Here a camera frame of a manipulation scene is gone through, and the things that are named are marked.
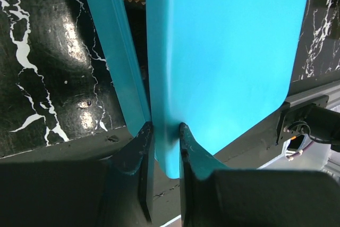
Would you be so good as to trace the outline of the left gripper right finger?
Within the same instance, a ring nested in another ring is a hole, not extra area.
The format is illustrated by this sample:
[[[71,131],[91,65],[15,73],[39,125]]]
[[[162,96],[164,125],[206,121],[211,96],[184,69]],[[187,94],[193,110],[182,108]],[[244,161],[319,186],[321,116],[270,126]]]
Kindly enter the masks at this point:
[[[231,169],[181,123],[183,226],[339,226],[339,184],[320,171]]]

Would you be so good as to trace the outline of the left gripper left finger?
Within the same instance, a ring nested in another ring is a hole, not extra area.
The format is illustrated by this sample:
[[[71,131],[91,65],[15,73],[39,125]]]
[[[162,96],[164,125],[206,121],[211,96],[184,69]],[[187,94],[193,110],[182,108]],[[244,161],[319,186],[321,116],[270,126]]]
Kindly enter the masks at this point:
[[[1,226],[147,226],[154,129],[109,158],[1,165]]]

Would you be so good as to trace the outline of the teal tin lid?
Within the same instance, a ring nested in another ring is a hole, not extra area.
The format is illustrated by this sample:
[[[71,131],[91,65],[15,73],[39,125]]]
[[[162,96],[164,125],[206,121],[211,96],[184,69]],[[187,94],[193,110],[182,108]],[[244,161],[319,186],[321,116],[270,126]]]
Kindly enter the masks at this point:
[[[146,0],[156,159],[180,176],[179,126],[215,154],[284,102],[307,0]]]

